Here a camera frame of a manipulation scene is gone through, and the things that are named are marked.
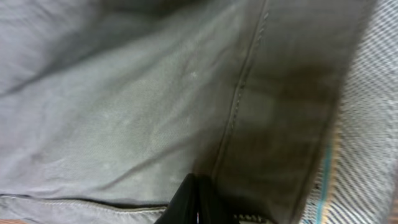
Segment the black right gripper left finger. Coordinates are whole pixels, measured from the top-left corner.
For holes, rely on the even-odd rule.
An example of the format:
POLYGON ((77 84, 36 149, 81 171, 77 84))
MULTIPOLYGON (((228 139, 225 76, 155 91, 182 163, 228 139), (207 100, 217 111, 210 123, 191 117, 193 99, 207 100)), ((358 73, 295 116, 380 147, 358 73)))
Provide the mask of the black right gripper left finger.
POLYGON ((155 224, 197 224, 198 196, 194 174, 187 174, 155 224))

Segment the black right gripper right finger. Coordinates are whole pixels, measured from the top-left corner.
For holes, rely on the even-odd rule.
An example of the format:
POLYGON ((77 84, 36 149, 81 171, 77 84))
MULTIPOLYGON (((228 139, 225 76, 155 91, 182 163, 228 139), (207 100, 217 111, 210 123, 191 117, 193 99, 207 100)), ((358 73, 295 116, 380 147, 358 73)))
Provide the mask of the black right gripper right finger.
POLYGON ((198 176, 197 184, 199 224, 239 224, 219 197, 209 177, 198 176))

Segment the grey shorts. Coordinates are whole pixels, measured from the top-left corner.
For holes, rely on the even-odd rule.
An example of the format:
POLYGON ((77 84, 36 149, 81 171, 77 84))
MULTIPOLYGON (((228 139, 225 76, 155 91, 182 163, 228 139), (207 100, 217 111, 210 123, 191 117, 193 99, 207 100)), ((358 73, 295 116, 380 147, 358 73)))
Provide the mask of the grey shorts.
POLYGON ((187 174, 239 223, 387 222, 397 2, 1 2, 2 222, 155 223, 187 174))

